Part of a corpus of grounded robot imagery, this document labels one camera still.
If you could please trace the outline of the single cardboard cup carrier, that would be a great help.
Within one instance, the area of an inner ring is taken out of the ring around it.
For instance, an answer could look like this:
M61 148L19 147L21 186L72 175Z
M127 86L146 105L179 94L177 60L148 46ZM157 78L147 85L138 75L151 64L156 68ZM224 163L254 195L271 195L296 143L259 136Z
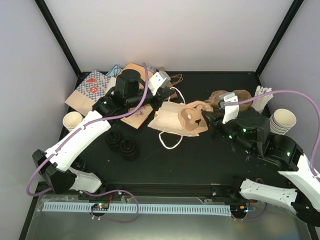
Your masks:
M202 110L214 112L210 104L200 100L190 102L179 110L177 116L183 130L190 134L200 134L208 131L207 123L202 116Z

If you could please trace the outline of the orange kraft paper bag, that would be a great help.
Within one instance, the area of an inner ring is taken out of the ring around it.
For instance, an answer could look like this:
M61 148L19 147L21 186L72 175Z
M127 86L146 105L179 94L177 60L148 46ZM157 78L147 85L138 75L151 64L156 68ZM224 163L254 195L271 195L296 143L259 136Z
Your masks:
M180 109L186 105L184 96L176 87L171 87L170 89L179 93L182 98L182 102L172 102L169 97L168 100L162 103L162 106L155 112L153 120L147 125L149 128L159 131L158 138L160 143L167 150L176 148L181 143L183 137L194 136L193 133L189 133L183 129L178 118ZM178 135L180 136L180 139L174 146L167 146L162 139L163 133Z

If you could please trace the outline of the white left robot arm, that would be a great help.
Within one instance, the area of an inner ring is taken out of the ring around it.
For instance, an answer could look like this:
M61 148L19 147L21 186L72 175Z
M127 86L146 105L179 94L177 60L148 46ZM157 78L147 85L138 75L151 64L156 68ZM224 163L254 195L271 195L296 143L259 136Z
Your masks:
M49 185L48 190L55 194L76 190L89 192L97 200L103 199L108 192L107 186L96 174L74 169L74 161L112 127L112 121L129 117L143 105L158 110L175 92L168 87L170 80L162 70L152 76L146 74L145 80L134 69L123 70L80 124L54 146L45 151L38 149L32 154L37 167L35 174L40 174Z

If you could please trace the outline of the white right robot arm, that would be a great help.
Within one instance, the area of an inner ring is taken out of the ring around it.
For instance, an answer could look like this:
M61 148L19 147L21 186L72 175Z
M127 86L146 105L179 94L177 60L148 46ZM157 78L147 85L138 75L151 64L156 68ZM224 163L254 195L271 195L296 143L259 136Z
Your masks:
M269 118L252 107L227 123L213 112L202 110L201 114L208 128L226 137L238 156L270 168L291 183L291 188L276 187L234 176L231 185L216 191L219 197L234 202L241 199L262 201L319 227L320 183L313 177L308 157L292 138L272 133Z

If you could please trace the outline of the cup of white straws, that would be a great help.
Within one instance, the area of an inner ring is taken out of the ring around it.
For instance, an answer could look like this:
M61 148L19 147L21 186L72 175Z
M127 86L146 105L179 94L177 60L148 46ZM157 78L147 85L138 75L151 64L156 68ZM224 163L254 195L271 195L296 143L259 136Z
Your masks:
M268 88L268 87L262 87L260 85L257 86L256 90L255 90L255 97L256 96L259 96L259 95L262 95L264 93L269 93L272 91L272 88ZM259 112L260 114L264 111L265 109L265 106L267 105L267 103L273 98L273 94L270 94L270 95L266 95L266 96L263 96L259 99L255 99L251 106L257 111Z

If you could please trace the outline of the cream cakes printed paper bag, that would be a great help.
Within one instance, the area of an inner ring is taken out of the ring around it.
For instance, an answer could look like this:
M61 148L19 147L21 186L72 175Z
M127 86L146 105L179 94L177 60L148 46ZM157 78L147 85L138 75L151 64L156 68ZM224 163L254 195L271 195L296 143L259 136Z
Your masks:
M153 108L150 105L144 105L132 115L123 117L121 121L135 129L138 129L145 122L152 111Z

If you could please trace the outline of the right stack of paper cups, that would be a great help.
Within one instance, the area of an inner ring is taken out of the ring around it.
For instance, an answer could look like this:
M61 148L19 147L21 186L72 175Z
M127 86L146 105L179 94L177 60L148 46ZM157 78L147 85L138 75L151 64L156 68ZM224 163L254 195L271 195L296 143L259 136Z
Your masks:
M279 108L271 115L269 121L272 133L285 135L297 123L297 118L290 110Z

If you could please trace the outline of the stack of paper cups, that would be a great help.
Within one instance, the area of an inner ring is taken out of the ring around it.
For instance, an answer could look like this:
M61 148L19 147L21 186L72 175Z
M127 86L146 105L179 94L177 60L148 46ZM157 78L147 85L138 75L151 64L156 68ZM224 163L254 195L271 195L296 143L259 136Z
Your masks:
M285 135L297 123L297 118L290 110L279 108L271 115L269 121L272 133Z
M83 119L83 116L79 112L71 111L63 117L62 124L69 132L71 132L83 121Z

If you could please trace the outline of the cardboard cup carrier stack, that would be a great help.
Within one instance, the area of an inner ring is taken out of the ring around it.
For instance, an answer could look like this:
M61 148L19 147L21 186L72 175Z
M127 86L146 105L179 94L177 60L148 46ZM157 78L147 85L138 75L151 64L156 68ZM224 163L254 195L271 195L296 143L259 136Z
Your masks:
M214 110L218 110L219 109L219 104L218 104L218 100L219 100L219 96L226 94L227 91L225 90L216 90L214 92L211 93L210 97L205 100L204 102L209 104L211 107L213 107ZM238 90L234 90L233 93L235 93L235 95L238 97L238 101L244 101L244 100L248 100L250 99L252 96L251 94L244 89L238 89ZM244 103L244 104L240 104L239 105L239 111L243 112L245 110L247 110L251 105L252 105L252 101L248 102L248 103Z

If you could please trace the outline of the folded orange paper bag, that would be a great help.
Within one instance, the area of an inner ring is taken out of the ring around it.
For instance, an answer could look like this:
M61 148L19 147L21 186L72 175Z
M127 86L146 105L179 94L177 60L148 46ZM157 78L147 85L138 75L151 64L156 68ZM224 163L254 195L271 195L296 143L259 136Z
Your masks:
M128 70L128 69L132 69L132 70L139 72L142 77L145 76L145 68L142 65L138 65L138 64L130 62L122 70L124 71L124 70ZM149 77L153 76L157 72L155 69L149 68L149 67L147 67L147 70L148 70Z

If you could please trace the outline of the light blue paper bag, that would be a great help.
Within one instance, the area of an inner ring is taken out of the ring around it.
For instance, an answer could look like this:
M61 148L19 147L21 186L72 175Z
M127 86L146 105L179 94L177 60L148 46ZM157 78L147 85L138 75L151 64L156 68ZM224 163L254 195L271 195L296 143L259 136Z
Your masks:
M121 73L123 69L121 67L119 67L119 65L115 64L112 69L107 73L105 74L105 76L107 78L110 78L110 77L116 77L118 74Z

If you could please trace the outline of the blue checkered paper bag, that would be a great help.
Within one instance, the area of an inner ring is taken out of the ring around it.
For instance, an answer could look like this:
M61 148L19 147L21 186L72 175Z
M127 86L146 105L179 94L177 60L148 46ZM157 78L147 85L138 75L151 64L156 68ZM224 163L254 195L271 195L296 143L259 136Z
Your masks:
M86 116L92 110L92 106L106 94L110 79L97 70L92 71L65 100L65 103Z

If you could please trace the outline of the left stack of paper cups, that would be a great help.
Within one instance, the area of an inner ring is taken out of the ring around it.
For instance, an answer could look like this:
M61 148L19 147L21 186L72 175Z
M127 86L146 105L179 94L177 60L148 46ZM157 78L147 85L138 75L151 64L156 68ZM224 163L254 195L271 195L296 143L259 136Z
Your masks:
M71 132L83 121L83 119L83 116L79 112L71 111L63 117L62 124L69 132Z

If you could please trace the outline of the left black frame post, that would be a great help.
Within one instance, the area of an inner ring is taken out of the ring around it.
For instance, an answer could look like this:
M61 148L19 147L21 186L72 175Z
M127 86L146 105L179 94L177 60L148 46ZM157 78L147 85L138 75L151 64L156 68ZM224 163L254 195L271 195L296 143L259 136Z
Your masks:
M45 0L34 0L38 9L40 10L43 18L45 19L47 25L49 26L51 32L53 33L58 45L60 46L62 52L64 53L67 61L69 62L72 70L75 75L78 77L81 75L82 71L80 70L63 34L61 33L49 7L46 4Z

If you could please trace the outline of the black frame post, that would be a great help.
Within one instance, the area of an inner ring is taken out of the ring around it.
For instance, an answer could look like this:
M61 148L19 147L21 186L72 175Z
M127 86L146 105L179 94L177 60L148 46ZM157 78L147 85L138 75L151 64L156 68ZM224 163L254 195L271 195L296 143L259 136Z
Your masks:
M293 19L295 18L296 14L298 13L300 7L302 6L304 0L293 0L288 11L286 12L281 24L279 25L272 41L270 42L265 54L263 55L257 69L255 70L255 75L260 77L263 73L264 69L266 68L268 62L270 61L273 53L277 49L279 43L281 42L282 38L284 37L286 31L288 30L289 26L291 25Z
M51 32L53 33L58 45L60 46L62 52L64 53L67 61L69 62L72 70L75 75L78 77L81 75L82 71L80 70L63 34L61 33L49 7L46 4L45 0L34 0L38 9L40 10L43 18L45 19L47 25L49 26Z

